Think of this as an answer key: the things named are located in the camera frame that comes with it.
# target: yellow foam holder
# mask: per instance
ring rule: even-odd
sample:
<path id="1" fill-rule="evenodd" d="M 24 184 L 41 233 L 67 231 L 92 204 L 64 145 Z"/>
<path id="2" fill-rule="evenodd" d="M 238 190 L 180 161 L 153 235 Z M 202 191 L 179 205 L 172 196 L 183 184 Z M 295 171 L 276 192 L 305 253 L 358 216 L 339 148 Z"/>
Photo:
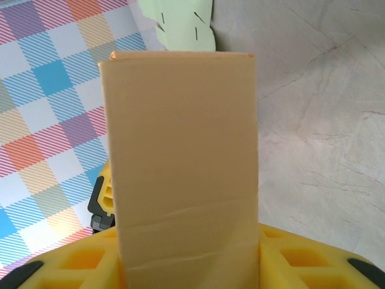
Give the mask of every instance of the yellow foam holder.
<path id="1" fill-rule="evenodd" d="M 361 256 L 267 225 L 259 225 L 260 289 L 375 289 L 349 262 Z M 125 287 L 116 227 L 35 257 L 44 264 L 20 289 Z"/>

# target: square cutout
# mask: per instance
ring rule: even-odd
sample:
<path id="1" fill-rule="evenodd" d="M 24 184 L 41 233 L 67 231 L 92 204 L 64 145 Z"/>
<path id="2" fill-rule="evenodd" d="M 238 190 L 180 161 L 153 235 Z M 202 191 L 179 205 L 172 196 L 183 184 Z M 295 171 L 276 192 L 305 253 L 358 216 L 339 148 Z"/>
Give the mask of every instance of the square cutout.
<path id="1" fill-rule="evenodd" d="M 329 267 L 329 262 L 311 249 L 282 249 L 281 254 L 292 267 Z"/>
<path id="2" fill-rule="evenodd" d="M 349 280 L 338 275 L 308 274 L 301 279 L 309 289 L 357 289 Z"/>
<path id="3" fill-rule="evenodd" d="M 35 289 L 79 289 L 83 280 L 46 279 Z"/>
<path id="4" fill-rule="evenodd" d="M 65 260 L 65 262 L 60 266 L 60 269 L 96 269 L 105 252 L 105 249 L 101 248 L 78 249 Z"/>

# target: black plastic edge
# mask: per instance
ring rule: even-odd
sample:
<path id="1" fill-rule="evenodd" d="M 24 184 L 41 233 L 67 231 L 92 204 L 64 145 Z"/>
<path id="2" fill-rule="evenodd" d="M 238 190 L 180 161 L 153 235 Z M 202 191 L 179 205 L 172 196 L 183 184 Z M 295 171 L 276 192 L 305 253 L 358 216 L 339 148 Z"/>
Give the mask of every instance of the black plastic edge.
<path id="1" fill-rule="evenodd" d="M 88 211 L 93 213 L 91 217 L 91 227 L 95 232 L 104 231 L 115 225 L 115 215 L 107 216 L 107 213 L 102 209 L 97 202 L 97 198 L 100 195 L 104 183 L 104 176 L 99 176 L 96 179 L 94 189 L 91 194 L 90 201 L 88 202 Z"/>
<path id="2" fill-rule="evenodd" d="M 385 272 L 380 268 L 355 258 L 348 259 L 348 262 L 375 285 L 379 286 L 381 289 L 385 289 Z"/>
<path id="3" fill-rule="evenodd" d="M 90 213 L 101 215 L 105 213 L 97 202 L 97 198 L 99 197 L 100 191 L 102 189 L 104 182 L 104 176 L 98 176 L 95 182 L 94 189 L 92 190 L 90 201 L 88 202 L 87 209 Z"/>
<path id="4" fill-rule="evenodd" d="M 0 280 L 0 289 L 18 289 L 43 265 L 43 261 L 34 261 L 12 270 Z"/>

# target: pink square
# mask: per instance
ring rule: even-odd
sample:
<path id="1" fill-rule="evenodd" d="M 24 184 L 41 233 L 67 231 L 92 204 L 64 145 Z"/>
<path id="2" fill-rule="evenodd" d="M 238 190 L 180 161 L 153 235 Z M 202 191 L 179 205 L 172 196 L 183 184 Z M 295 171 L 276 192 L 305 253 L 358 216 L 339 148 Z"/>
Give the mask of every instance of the pink square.
<path id="1" fill-rule="evenodd" d="M 87 112 L 88 118 L 91 121 L 92 127 L 96 131 L 98 137 L 105 135 L 106 130 L 106 118 L 104 116 L 104 107 L 98 107 L 94 110 Z"/>
<path id="2" fill-rule="evenodd" d="M 16 169 L 14 168 L 4 147 L 0 147 L 0 178 L 14 173 L 15 171 Z"/>
<path id="3" fill-rule="evenodd" d="M 97 137 L 87 114 L 81 114 L 61 123 L 72 147 L 81 145 Z"/>
<path id="4" fill-rule="evenodd" d="M 60 124 L 43 129 L 33 135 L 44 157 L 49 158 L 71 148 Z"/>
<path id="5" fill-rule="evenodd" d="M 0 11 L 0 45 L 16 40 L 14 37 L 11 28 L 9 27 L 7 21 L 4 18 L 4 15 Z"/>
<path id="6" fill-rule="evenodd" d="M 33 0 L 33 2 L 46 29 L 75 21 L 65 0 Z"/>
<path id="7" fill-rule="evenodd" d="M 99 4 L 100 7 L 102 7 L 103 12 L 126 6 L 131 2 L 136 2 L 136 0 L 99 0 Z"/>

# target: gray textured surface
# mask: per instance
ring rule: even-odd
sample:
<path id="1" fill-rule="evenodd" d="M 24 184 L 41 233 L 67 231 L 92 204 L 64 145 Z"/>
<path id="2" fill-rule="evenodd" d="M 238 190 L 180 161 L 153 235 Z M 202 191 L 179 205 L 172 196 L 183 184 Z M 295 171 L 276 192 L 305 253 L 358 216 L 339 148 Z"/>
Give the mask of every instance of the gray textured surface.
<path id="1" fill-rule="evenodd" d="M 257 58 L 260 221 L 385 269 L 385 2 L 214 3 L 218 49 Z"/>

